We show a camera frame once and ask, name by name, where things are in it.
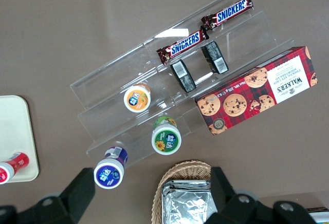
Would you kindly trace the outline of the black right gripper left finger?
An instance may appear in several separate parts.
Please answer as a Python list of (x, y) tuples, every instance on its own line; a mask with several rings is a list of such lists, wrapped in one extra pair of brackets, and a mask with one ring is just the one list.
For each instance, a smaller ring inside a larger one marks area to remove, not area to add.
[(1, 206), (1, 223), (78, 223), (95, 196), (94, 170), (87, 167), (58, 196), (49, 196), (18, 213)]

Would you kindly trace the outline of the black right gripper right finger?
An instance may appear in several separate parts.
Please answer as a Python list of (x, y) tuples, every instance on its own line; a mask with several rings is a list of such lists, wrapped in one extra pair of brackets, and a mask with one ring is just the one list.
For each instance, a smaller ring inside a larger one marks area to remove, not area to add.
[(277, 201), (269, 208), (248, 194), (236, 193), (220, 167), (211, 168), (210, 184), (217, 212), (205, 223), (315, 223), (295, 202)]

